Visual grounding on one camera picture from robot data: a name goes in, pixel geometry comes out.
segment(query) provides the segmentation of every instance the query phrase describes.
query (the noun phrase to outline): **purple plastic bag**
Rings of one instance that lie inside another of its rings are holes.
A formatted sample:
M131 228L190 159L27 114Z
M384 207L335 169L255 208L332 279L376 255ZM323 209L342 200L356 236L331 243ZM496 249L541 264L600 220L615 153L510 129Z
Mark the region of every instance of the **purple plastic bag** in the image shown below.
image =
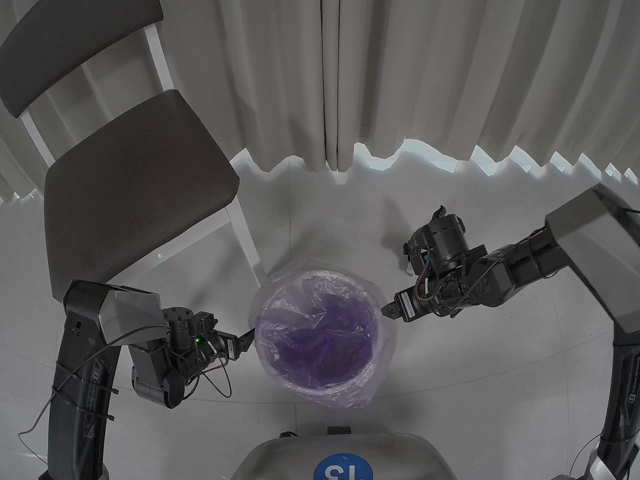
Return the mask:
M256 295L255 346L284 386L334 408L368 404L396 347L380 290L353 274L307 259L271 276Z

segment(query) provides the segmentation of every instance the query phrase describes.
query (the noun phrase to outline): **curtain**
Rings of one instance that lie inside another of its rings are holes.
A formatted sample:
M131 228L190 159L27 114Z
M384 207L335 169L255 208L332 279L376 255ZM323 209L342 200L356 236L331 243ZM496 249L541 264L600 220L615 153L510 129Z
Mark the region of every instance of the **curtain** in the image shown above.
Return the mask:
M0 0L0 42L37 0ZM229 157L345 171L405 138L468 159L585 153L640 172L640 0L161 0L176 88ZM160 92L142 32L30 111L57 158ZM0 198L46 165L0 106Z

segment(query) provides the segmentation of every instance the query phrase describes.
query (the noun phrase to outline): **floor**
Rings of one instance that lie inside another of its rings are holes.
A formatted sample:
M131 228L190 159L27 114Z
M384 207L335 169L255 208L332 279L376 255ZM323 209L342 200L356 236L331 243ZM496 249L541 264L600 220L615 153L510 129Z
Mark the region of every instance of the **floor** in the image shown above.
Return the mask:
M546 213L598 180L586 165L528 172L505 160L492 176L473 161L455 172L402 152L384 171L356 155L347 175L308 172L292 157L270 173L245 157L234 166L239 198L267 272L315 256L370 279L391 299L414 282L402 244L439 204L465 222L471 246L493 250L528 235ZM626 178L603 182L630 205ZM63 311L49 292L39 196L0 205L0 477L36 478L44 465L17 439L50 394ZM230 226L132 280L164 306L215 313L221 330L247 330L255 293ZM254 446L291 430L387 429L420 435L459 480L547 480L568 473L602 427L611 372L611 322L570 271L538 282L500 308L468 308L455 320L398 324L399 340L379 395L363 410L332 412L272 382L254 350L229 368L234 396L202 384L167 410L131 390L122 352L104 462L112 479L229 479ZM216 372L223 384L223 375ZM47 421L27 436L43 455ZM582 471L587 452L577 462ZM636 468L640 478L640 468Z

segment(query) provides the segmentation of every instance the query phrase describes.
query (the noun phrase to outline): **chair backrest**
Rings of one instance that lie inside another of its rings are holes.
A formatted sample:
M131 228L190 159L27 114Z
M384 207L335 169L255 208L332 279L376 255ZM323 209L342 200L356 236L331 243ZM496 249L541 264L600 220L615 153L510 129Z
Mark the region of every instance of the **chair backrest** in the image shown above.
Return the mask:
M96 53L163 18L160 0L39 0L0 46L0 99L19 117Z

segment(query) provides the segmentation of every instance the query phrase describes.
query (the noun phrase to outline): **logo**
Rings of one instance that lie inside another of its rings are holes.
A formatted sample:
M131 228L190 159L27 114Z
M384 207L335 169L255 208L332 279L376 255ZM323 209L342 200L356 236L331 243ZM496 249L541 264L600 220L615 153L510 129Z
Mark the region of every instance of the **logo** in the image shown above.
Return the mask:
M373 480L373 470L358 455L336 453L320 461L314 471L314 480Z

